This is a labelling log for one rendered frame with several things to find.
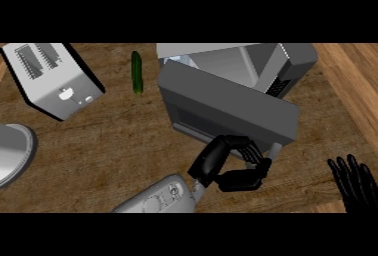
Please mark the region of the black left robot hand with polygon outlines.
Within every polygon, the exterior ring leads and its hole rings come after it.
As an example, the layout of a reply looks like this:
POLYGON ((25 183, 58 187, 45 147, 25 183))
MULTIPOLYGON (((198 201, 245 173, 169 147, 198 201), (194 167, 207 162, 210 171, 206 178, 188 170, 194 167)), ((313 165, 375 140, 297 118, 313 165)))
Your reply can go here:
POLYGON ((268 177, 272 162, 247 136, 219 135, 201 151, 188 174, 204 187, 216 182, 223 192, 254 191, 268 177), (232 150, 241 153, 243 159, 254 164, 256 168, 220 173, 232 150))

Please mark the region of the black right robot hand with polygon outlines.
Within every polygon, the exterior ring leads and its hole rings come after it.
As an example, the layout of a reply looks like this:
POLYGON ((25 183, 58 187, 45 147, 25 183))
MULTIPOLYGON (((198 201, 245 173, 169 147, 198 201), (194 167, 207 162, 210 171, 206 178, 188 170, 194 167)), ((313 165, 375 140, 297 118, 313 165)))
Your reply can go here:
POLYGON ((378 184, 367 164, 358 162, 353 154, 347 159, 327 161, 341 193, 346 212, 378 214, 378 184))

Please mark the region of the dark grey microwave door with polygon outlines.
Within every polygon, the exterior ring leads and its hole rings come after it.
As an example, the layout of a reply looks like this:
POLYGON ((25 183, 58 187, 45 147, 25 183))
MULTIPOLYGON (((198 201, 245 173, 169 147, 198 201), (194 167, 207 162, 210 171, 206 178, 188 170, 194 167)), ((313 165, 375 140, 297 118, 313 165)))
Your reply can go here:
POLYGON ((266 152, 296 141, 300 108, 206 71, 169 60, 158 87, 173 129, 204 143, 247 136, 266 152))

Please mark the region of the grey microwave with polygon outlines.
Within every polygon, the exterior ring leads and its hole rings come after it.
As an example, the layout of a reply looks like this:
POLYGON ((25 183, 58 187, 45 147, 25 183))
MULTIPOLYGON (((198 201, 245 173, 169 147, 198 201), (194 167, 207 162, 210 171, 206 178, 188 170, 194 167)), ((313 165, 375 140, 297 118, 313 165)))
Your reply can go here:
POLYGON ((279 99, 318 62, 310 43, 158 43, 157 56, 279 99))

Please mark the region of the green cucumber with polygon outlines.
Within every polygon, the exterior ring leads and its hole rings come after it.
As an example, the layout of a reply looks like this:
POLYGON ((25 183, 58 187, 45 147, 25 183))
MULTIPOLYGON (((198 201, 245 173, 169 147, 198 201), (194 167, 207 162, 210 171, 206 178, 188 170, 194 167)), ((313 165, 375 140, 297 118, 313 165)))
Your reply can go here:
POLYGON ((142 57, 138 51, 132 53, 132 81, 133 92, 136 94, 144 93, 144 76, 142 76, 142 57))

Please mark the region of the silver toaster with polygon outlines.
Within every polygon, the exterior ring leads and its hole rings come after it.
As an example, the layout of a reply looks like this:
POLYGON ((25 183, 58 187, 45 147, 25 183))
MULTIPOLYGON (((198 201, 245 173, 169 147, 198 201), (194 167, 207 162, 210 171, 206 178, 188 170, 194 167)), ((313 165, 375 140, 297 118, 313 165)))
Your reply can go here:
POLYGON ((105 94, 70 43, 8 43, 0 53, 27 104, 58 121, 105 94))

